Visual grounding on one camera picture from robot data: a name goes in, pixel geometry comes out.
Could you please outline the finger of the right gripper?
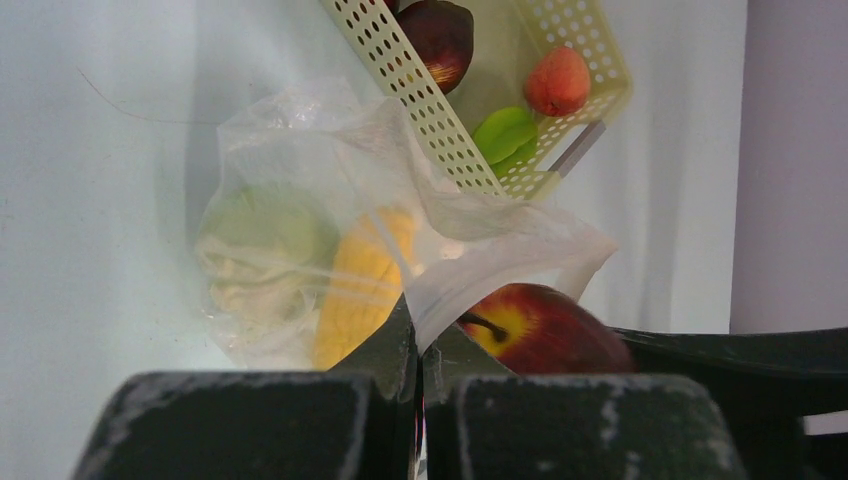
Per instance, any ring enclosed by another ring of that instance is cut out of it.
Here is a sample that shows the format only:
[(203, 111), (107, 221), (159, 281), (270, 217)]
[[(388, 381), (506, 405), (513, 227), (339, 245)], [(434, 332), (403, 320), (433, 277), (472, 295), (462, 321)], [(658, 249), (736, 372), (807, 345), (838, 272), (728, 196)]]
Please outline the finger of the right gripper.
[(807, 416), (847, 408), (844, 327), (766, 334), (619, 329), (640, 371), (686, 376), (720, 407), (751, 479), (844, 479), (846, 433), (810, 435)]

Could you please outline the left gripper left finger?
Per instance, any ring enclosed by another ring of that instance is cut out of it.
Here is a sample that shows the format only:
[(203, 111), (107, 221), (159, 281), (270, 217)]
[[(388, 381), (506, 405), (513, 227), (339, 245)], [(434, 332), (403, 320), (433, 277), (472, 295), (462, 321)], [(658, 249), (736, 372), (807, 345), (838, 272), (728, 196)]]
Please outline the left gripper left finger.
[(326, 372), (159, 371), (111, 396), (76, 479), (411, 479), (419, 381), (404, 300)]

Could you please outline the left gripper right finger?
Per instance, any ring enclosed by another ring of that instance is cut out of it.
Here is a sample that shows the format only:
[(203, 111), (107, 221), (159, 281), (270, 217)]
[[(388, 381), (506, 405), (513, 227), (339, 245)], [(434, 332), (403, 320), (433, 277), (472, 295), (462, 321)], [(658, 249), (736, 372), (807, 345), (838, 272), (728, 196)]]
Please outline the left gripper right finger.
[(422, 356), (433, 479), (743, 479), (717, 404), (677, 375), (520, 377), (457, 328)]

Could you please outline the red yellow apple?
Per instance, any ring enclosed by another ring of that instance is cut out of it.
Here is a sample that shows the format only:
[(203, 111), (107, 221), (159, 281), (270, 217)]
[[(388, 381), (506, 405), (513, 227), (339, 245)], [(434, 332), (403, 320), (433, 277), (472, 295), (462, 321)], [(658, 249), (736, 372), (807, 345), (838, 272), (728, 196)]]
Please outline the red yellow apple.
[(489, 355), (522, 375), (634, 373), (624, 341), (566, 294), (511, 283), (457, 319)]

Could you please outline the green cabbage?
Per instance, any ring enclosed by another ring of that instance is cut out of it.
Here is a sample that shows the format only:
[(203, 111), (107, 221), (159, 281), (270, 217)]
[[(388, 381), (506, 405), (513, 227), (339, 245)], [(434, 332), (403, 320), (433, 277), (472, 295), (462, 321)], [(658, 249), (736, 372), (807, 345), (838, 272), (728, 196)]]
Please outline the green cabbage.
[(218, 310), (271, 324), (313, 310), (339, 239), (332, 215), (310, 192), (265, 183), (214, 198), (195, 253)]

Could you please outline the clear zip top bag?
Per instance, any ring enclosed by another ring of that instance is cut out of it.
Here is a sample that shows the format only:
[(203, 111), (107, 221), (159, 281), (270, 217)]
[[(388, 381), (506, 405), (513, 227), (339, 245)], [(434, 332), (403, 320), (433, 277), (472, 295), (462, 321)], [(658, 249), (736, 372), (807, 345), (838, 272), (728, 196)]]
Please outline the clear zip top bag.
[(579, 297), (615, 242), (572, 213), (463, 193), (400, 101), (342, 79), (265, 97), (217, 130), (194, 251), (208, 329), (238, 365), (328, 370), (405, 301), (419, 349), (497, 288), (555, 272)]

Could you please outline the dark red apple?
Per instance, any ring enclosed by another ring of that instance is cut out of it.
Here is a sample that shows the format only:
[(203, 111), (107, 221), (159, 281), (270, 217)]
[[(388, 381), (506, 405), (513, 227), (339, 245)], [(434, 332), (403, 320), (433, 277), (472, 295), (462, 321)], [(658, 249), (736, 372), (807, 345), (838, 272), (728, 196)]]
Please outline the dark red apple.
[(458, 87), (474, 54), (474, 17), (450, 1), (417, 1), (398, 23), (443, 94)]

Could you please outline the green leafy vegetable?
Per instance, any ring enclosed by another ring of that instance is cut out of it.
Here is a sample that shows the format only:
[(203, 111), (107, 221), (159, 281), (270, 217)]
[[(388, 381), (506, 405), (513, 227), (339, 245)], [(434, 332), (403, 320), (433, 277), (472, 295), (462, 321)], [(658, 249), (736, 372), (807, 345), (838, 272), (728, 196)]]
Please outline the green leafy vegetable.
[(497, 177), (532, 159), (538, 137), (531, 112), (518, 106), (493, 112), (472, 133), (475, 145)]

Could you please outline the cream perforated plastic basket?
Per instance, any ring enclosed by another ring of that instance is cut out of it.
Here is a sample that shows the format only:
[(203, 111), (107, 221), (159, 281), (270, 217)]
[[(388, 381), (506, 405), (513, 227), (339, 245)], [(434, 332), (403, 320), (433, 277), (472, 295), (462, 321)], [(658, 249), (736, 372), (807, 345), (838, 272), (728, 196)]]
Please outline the cream perforated plastic basket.
[[(429, 159), (466, 191), (513, 198), (552, 192), (606, 131), (631, 96), (631, 79), (600, 1), (463, 1), (474, 18), (468, 73), (443, 94), (383, 1), (325, 1), (323, 7), (380, 89), (407, 108)], [(530, 158), (491, 169), (472, 131), (491, 113), (524, 104), (524, 84), (552, 50), (582, 56), (586, 104), (563, 117), (534, 113)]]

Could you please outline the orange peach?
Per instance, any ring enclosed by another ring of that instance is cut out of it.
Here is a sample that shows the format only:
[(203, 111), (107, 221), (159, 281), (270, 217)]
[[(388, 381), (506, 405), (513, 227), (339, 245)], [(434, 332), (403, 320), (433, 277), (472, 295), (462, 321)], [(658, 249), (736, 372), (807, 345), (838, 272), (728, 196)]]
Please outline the orange peach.
[(551, 50), (533, 68), (524, 83), (524, 97), (536, 112), (563, 117), (580, 110), (591, 91), (589, 68), (574, 49)]

